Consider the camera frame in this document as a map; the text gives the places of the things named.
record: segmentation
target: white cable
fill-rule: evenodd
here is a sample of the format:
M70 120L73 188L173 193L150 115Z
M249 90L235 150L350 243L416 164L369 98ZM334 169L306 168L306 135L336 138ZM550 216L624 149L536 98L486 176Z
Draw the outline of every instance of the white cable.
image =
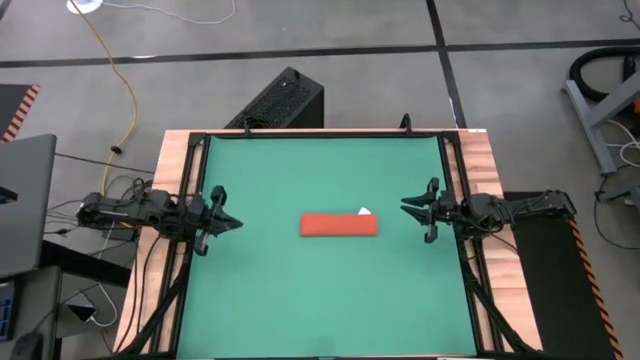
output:
M113 4L113 3L109 3L106 1L102 2L102 5L106 5L106 6L112 6L115 8L119 8L119 9L145 9L145 10L153 10L153 11L159 11L167 16L173 16L176 17L180 20L195 24L195 25L218 25L218 24L222 24L223 22L231 19L233 17L233 15L236 14L236 1L235 0L231 0L231 14L225 16L224 18L220 19L220 20L216 20L216 21L196 21L196 20L191 20L188 19L184 16L178 15L176 13L172 13L166 10L163 10L161 8L157 8L157 7L153 7L153 6L149 6L149 5L143 5L143 4L133 4L133 5L120 5L120 4Z
M635 136L633 136L633 134L631 133L631 131L629 131L629 129L627 129L624 125L620 124L619 122L615 121L615 120L608 120L609 123L616 125L617 127L619 127L620 129L622 129L622 131L624 131L628 136L629 139L631 139L630 142L626 143L626 144L607 144L607 146L610 147L620 147L620 159L622 161L624 161L625 164L633 166L633 167L638 167L640 168L640 164L634 163L633 161L627 159L624 156L624 151L633 146L634 149L636 150L640 150L640 142L638 142L635 138Z
M107 248L107 244L109 244L109 238L111 237L111 232L113 231L113 227L115 225L116 225L115 221L111 223L111 228L109 229L109 232L107 233L107 237L104 239L104 245L102 245L102 250L100 250L100 254L98 255L98 260L102 259L102 253L104 253L104 250ZM107 300L109 300L109 303L111 304L111 307L113 308L113 314L114 314L113 320L109 321L106 324L103 324L103 323L99 322L93 316L91 316L89 318L89 320L93 321L93 323L96 324L99 327L109 327L109 326L115 324L116 321L118 320L118 308L116 307L116 304L113 303L113 300L111 300L111 296L109 296L109 293L107 293L107 290L105 290L104 286L102 286L102 283L98 283L98 286L102 290L102 293L107 298Z

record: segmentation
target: red block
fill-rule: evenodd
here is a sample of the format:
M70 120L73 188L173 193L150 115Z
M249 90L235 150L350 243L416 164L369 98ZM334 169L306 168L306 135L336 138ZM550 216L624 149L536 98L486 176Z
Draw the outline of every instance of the red block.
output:
M303 214L301 236L375 236L378 219L374 214Z

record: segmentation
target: yellow cable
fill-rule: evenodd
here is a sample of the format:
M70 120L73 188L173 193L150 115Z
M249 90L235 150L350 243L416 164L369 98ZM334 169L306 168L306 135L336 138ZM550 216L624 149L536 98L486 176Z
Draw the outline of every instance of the yellow cable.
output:
M111 56L111 51L109 51L109 48L107 47L107 45L104 43L104 41L98 34L98 31L93 26L91 21L89 21L89 18L87 18L87 16L83 14L82 11L80 11L75 1L71 0L70 2L73 5L73 7L76 9L78 14L82 16L82 19L84 20L84 22L87 23L87 26L89 26L89 29L91 29L91 32L93 33L93 35L95 35L95 37L98 39L98 41L100 42L100 45L102 45L102 48L107 53L107 58L109 59L109 63L111 64L111 69L116 74L116 76L118 76L120 80L122 80L122 82L125 84L125 86L129 90L129 93L131 94L131 100L133 100L133 120L131 121L131 124L129 125L129 129L127 130L127 132L120 139L120 141L118 142L118 145L116 145L118 147L121 147L127 141L127 139L129 139L129 137L131 136L131 133L133 132L133 129L136 127L136 124L138 124L138 99L136 98L136 94L133 93L133 89L131 88L131 85L129 85L129 82L127 81L127 79L125 79L125 77L122 76L122 74L120 74L120 72L116 68L116 64L113 61L113 56ZM107 195L106 194L107 178L109 177L109 170L111 169L111 163L113 162L113 158L115 155L116 153L112 151L111 155L109 156L109 159L107 160L107 165L104 168L104 173L102 175L102 188L101 188L103 195Z

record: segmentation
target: hazard stripe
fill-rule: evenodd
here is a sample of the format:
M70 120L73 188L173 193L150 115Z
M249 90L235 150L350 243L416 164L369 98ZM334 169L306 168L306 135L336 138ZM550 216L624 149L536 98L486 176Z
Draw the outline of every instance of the hazard stripe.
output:
M24 120L27 118L27 113L31 110L36 96L38 96L38 92L40 92L40 85L33 85L27 90L26 94L22 97L20 105L18 105L18 109L9 124L9 128L2 136L2 142L13 141L18 136L18 131L20 131L22 123L24 123Z
M570 219L568 222L571 227L571 232L573 233L573 237L576 241L576 246L578 247L578 253L580 254L580 258L582 259L582 265L584 266L584 270L587 274L587 279L591 283L591 291L593 293L593 297L596 301L596 304L600 308L600 317L602 318L602 323L604 324L604 329L609 334L609 342L611 343L611 347L613 348L613 354L616 360L624 360L622 356L622 350L620 349L620 344L618 343L618 337L616 336L616 331L613 328L613 324L611 323L611 319L609 318L609 312L607 311L607 307L604 304L604 300L602 298L602 293L600 292L600 288L598 287L598 283L596 282L596 276L593 272L593 268L591 267L591 261L589 261L589 256L587 255L587 249L582 242L582 238L580 236L580 229L578 229L578 224L573 219Z

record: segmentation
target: concrete floor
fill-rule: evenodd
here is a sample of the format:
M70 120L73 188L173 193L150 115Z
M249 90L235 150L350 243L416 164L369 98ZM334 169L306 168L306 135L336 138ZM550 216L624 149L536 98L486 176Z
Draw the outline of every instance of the concrete floor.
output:
M140 0L199 20L230 11L227 0ZM0 67L6 60L104 57L65 1L15 0L0 20ZM433 45L422 0L236 0L237 13L220 25L196 26L161 14L101 8L90 19L116 56L218 53L326 47ZM448 44L638 38L622 23L621 1L436 0ZM635 3L632 9L640 11ZM640 253L606 244L595 232L597 164L560 92L571 62L588 48L450 53L469 127L487 128L505 190L558 188L578 208L578 222L624 354L640 358ZM154 169L163 132L224 126L284 67L325 86L327 127L396 127L403 113L416 126L455 127L438 54L349 55L124 65L140 102L140 124L118 163ZM615 86L619 62L595 64L587 80ZM20 137L51 132L58 151L105 159L128 126L131 102L108 66L0 68L0 83L40 84L41 93ZM99 189L102 168L56 158L50 203ZM127 174L114 171L113 175ZM126 184L114 187L122 191ZM600 208L603 231L640 246L638 213L622 204ZM79 251L102 246L98 234L78 230L55 239ZM132 248L105 257L125 264ZM63 296L85 286L65 278ZM108 288L118 306L124 291ZM111 310L99 291L101 321ZM106 355L97 328L65 339L63 359ZM107 331L112 343L115 327Z

